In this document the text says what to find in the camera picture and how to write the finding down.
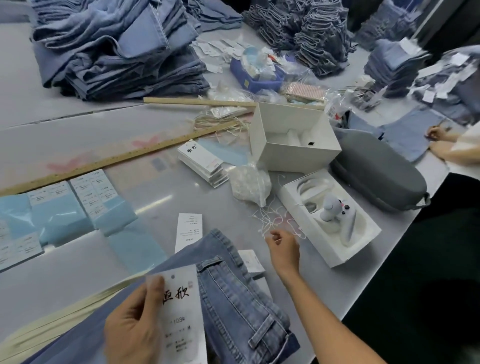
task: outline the left hand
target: left hand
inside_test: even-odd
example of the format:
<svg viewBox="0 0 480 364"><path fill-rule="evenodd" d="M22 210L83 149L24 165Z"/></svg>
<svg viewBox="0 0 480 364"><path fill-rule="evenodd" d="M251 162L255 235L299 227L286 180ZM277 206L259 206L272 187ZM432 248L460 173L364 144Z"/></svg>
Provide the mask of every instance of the left hand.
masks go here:
<svg viewBox="0 0 480 364"><path fill-rule="evenodd" d="M155 276L142 284L105 321L108 364L156 364L160 355L158 311L163 304L165 280Z"/></svg>
<svg viewBox="0 0 480 364"><path fill-rule="evenodd" d="M438 142L431 142L429 145L429 149L432 151L440 159L448 159L448 155L452 150L454 143L452 142L445 142L445 141L438 141Z"/></svg>

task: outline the wooden ruler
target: wooden ruler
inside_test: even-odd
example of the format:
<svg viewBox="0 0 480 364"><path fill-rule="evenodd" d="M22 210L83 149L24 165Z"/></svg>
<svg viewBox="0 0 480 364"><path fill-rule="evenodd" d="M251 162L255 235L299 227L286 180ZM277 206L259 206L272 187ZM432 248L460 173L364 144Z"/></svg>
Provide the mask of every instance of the wooden ruler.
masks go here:
<svg viewBox="0 0 480 364"><path fill-rule="evenodd" d="M144 97L145 104L168 104L168 105L205 105L205 106L240 106L243 108L255 108L256 102L253 101L223 101L209 100L206 98L181 98L181 97ZM302 105L288 104L297 108L324 110L324 105Z"/></svg>
<svg viewBox="0 0 480 364"><path fill-rule="evenodd" d="M236 124L237 123L235 121L222 123L216 126L212 126L211 128L205 128L187 135L179 136L177 138L168 139L151 146L146 146L145 148L140 148L140 149L132 150L130 152L118 154L113 157L104 158L97 162L89 163L79 168L75 168L70 172L60 173L60 174L51 174L49 176L38 178L30 182L20 183L15 186L0 190L0 196L7 196L11 194L22 194L24 192L36 190L37 188L45 187L45 186L48 186L49 184L61 182L61 181L64 181L73 177L77 177L94 170L98 170L100 168L105 168L113 164L121 163L126 160L143 156L148 153L156 152L160 149L168 148L169 146L174 146L175 144L185 143L190 139L195 139L203 135L228 129L232 126L235 126Z"/></svg>

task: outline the green floor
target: green floor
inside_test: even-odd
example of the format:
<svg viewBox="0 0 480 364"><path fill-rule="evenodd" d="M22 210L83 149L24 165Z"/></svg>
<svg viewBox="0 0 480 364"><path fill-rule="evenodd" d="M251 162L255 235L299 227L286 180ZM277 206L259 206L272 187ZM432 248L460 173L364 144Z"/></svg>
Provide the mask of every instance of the green floor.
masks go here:
<svg viewBox="0 0 480 364"><path fill-rule="evenodd" d="M458 363L461 348L421 323L418 293L435 279L479 277L479 207L416 221L343 322L389 364Z"/></svg>

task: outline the dark floor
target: dark floor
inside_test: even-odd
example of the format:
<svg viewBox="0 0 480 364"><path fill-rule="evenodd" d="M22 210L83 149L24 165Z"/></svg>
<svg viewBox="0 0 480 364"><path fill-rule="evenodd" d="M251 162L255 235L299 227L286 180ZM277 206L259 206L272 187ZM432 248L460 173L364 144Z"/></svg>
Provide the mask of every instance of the dark floor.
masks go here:
<svg viewBox="0 0 480 364"><path fill-rule="evenodd" d="M461 361L460 345L423 324L419 293L438 279L480 279L479 185L449 175L343 320L387 363Z"/></svg>

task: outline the table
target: table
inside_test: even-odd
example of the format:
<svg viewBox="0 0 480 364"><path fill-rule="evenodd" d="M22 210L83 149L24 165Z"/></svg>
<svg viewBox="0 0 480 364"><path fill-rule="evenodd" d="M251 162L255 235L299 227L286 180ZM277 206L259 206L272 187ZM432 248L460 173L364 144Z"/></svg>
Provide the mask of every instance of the table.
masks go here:
<svg viewBox="0 0 480 364"><path fill-rule="evenodd" d="M3 124L0 132L0 170L14 170L15 173L28 173L30 168L15 169L15 166L31 166L52 155L85 152L107 143L130 141L142 135L148 138L152 133L167 132L172 129L189 128L187 119L195 117L198 107L138 105L123 108L124 103L91 105L79 100L58 96L56 90L45 90L39 85L36 64L25 44L27 37L25 24L0 26L0 45L15 43L15 52L2 54L2 77L10 74L23 74L22 85L16 85L15 93L27 92L24 100L32 105L58 106L55 110L23 110L23 103L8 106L10 119ZM242 29L217 31L201 35L201 39L211 40L223 37L235 39L240 34L249 43L263 46L254 32L244 26ZM21 62L6 62L5 59L18 59L15 53L25 55ZM351 65L339 76L327 78L325 84L340 88L352 84L361 74L368 53L357 50L350 55ZM220 64L219 60L208 59L209 63ZM223 74L207 74L207 79L215 84L218 80L236 84L225 67ZM2 95L8 95L3 86ZM384 100L370 114L360 113L368 122L381 125L392 122L407 113L416 105L411 100ZM118 108L111 111L102 109ZM80 116L40 122L48 118L65 117L89 112ZM163 168L154 168L152 160L159 158ZM428 191L433 194L447 175L444 163L427 154L417 165L425 177ZM178 162L175 150L168 149L106 170L119 193L128 200L140 220L164 248L168 255L174 253L177 214L200 213L204 218L204 232L212 228L220 229L238 249L254 249L266 269L266 280L274 301L290 316L291 329L297 335L301 349L288 359L287 364L307 364L313 358L313 350L306 333L300 324L294 305L287 291L275 274L267 246L259 230L262 224L252 217L258 209L255 205L235 200L229 183L212 189L204 180L187 166ZM299 177L294 173L272 173L274 184L287 183ZM366 248L343 265L329 268L313 245L306 239L300 241L300 270L310 286L342 319L358 296L366 287L375 272L395 247L418 212L402 214L384 213L360 194L345 187L349 194L382 228L382 233ZM281 204L277 198L272 208ZM116 283L128 276L128 272L110 250L106 239L99 232L89 233L62 247L22 263L0 274L0 340L19 327L55 312L77 300Z"/></svg>

